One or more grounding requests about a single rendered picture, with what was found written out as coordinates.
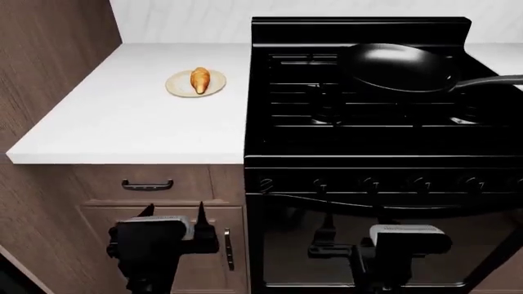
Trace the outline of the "black gas stove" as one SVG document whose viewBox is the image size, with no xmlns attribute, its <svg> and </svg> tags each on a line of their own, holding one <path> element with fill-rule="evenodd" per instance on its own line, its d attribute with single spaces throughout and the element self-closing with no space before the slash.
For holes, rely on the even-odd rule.
<svg viewBox="0 0 523 294">
<path fill-rule="evenodd" d="M 472 23 L 463 16 L 255 16 L 244 139 L 249 294 L 356 294 L 347 259 L 307 255 L 324 212 L 270 204 L 262 195 L 393 198 L 457 203 L 523 198 L 508 181 L 523 176 L 523 90 L 483 85 L 435 95 L 369 90 L 338 65 L 345 47 L 390 43 L 452 60 L 462 80 L 498 76 L 466 53 Z M 409 182 L 431 178 L 419 194 Z M 485 181 L 483 193 L 460 187 Z M 360 182 L 380 180 L 376 194 Z M 260 180 L 275 182 L 259 193 Z M 325 179 L 329 191 L 315 192 Z M 335 242 L 359 244 L 378 214 L 333 212 Z M 412 277 L 399 294 L 495 294 L 481 284 L 523 253 L 523 209 L 478 215 L 388 215 L 387 225 L 432 225 L 453 245 L 411 255 Z M 399 256 L 404 253 L 388 252 Z"/>
</svg>

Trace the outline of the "golden brown croissant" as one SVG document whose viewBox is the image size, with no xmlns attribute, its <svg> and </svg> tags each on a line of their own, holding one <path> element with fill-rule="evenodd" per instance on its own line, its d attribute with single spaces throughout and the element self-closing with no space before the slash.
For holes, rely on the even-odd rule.
<svg viewBox="0 0 523 294">
<path fill-rule="evenodd" d="M 208 70 L 198 67 L 190 74 L 190 84 L 198 95 L 202 95 L 210 83 L 211 76 Z"/>
</svg>

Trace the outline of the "black frying pan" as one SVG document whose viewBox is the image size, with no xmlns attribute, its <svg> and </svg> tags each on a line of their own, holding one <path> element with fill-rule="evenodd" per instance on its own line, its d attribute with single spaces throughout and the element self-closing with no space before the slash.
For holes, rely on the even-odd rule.
<svg viewBox="0 0 523 294">
<path fill-rule="evenodd" d="M 462 80 L 449 58 L 399 44 L 356 44 L 343 48 L 337 60 L 348 78 L 369 90 L 435 95 L 483 85 L 523 85 L 523 75 Z"/>
</svg>

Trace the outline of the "brown wooden drawer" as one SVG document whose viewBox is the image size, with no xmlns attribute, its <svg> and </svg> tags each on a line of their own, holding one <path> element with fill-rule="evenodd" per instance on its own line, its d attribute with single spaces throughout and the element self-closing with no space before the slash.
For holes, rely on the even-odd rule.
<svg viewBox="0 0 523 294">
<path fill-rule="evenodd" d="M 74 167 L 79 183 L 95 200 L 211 200 L 212 186 L 206 166 L 175 165 L 81 165 Z M 162 184 L 172 179 L 170 190 L 135 191 L 121 186 L 123 179 L 132 184 Z"/>
</svg>

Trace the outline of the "brown wooden cabinet door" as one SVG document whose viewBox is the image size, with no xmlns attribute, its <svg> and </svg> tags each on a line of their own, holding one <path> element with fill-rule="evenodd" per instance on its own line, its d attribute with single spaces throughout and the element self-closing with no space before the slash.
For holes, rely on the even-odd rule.
<svg viewBox="0 0 523 294">
<path fill-rule="evenodd" d="M 108 230 L 116 221 L 134 217 L 148 205 L 149 202 L 91 201 L 81 205 L 79 211 L 105 247 L 109 242 Z M 211 201 L 203 205 L 208 222 L 216 229 L 220 251 L 182 256 L 172 294 L 248 294 L 243 208 Z M 230 229 L 234 271 L 229 271 L 226 261 L 225 228 Z"/>
</svg>

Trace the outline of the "round beige plate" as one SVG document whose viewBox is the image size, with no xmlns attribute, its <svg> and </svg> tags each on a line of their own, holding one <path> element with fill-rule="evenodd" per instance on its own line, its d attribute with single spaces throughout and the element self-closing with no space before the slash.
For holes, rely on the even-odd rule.
<svg viewBox="0 0 523 294">
<path fill-rule="evenodd" d="M 196 98 L 213 95 L 223 89 L 226 85 L 226 77 L 216 70 L 209 70 L 210 83 L 203 94 L 198 94 L 190 84 L 191 70 L 182 70 L 175 73 L 165 82 L 166 90 L 174 96 L 185 98 Z"/>
</svg>

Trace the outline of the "tall brown wooden cabinet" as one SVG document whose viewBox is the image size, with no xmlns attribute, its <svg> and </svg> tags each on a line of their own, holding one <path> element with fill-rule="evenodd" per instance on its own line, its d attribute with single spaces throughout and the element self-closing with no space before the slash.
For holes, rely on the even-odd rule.
<svg viewBox="0 0 523 294">
<path fill-rule="evenodd" d="M 110 0 L 0 0 L 0 154 L 121 43 Z"/>
</svg>

